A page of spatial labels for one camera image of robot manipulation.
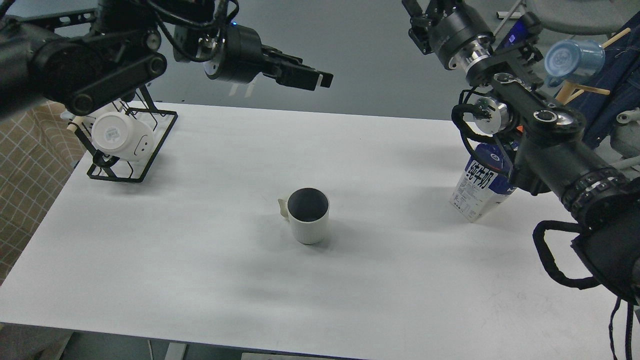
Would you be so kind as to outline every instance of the dish rack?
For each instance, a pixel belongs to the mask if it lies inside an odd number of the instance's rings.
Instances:
[[[79,126],[74,124],[74,134],[91,154],[93,163],[87,171],[91,179],[116,181],[121,183],[141,183],[145,179],[167,135],[178,119],[178,113],[170,110],[160,110],[156,107],[146,86],[137,89],[135,96],[142,102],[144,108],[130,107],[126,102],[119,101],[119,105],[112,102],[114,108],[134,119],[146,122],[154,132],[156,147],[146,161],[126,161],[115,156],[109,156],[96,149],[91,142],[91,128],[84,122]]]

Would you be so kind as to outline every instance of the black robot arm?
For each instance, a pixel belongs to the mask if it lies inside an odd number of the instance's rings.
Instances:
[[[228,3],[235,8],[229,13]],[[158,53],[162,31],[177,61],[206,64],[207,76],[239,83],[258,73],[306,90],[329,87],[333,76],[302,59],[262,45],[258,34],[237,25],[237,0],[99,0],[96,9],[0,20],[0,119],[47,98],[86,115],[164,74]],[[171,35],[165,22],[175,24]],[[55,34],[90,23],[81,37]]]
[[[471,86],[489,89],[474,105],[459,104],[452,111],[467,149],[474,155],[468,139],[501,145],[512,164],[509,182],[533,195],[553,191],[578,222],[542,222],[534,232],[552,278],[576,288],[600,283],[637,304],[640,183],[630,182],[582,143],[581,113],[537,91],[542,80],[530,66],[542,59],[535,48],[541,31],[537,17],[526,13],[494,48],[484,20],[462,0],[431,1],[424,13],[415,0],[403,5],[411,18],[409,36],[423,54],[436,53],[446,69],[463,69]],[[492,136],[471,133],[464,113]],[[540,242],[546,229],[579,233],[572,247],[593,278],[567,279],[557,270]]]

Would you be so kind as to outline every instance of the checkered fabric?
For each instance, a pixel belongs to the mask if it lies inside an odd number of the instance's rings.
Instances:
[[[63,111],[48,102],[0,122],[0,284],[84,154]]]

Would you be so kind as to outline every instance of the light blue plastic cup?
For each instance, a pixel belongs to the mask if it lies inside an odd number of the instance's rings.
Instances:
[[[581,84],[602,70],[605,55],[602,46],[594,40],[562,40],[556,42],[545,57],[549,76],[545,82],[554,87],[563,80]]]

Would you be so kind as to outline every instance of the tabletop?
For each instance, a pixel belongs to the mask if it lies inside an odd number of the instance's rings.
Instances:
[[[0,322],[357,359],[611,356],[614,295],[540,265],[534,226],[570,220],[552,194],[517,190],[474,224],[448,203],[468,160],[450,122],[160,107],[180,118],[147,178],[89,179],[85,156]],[[277,203],[308,186],[331,203],[311,246]],[[549,239],[560,268],[588,275],[569,240]]]

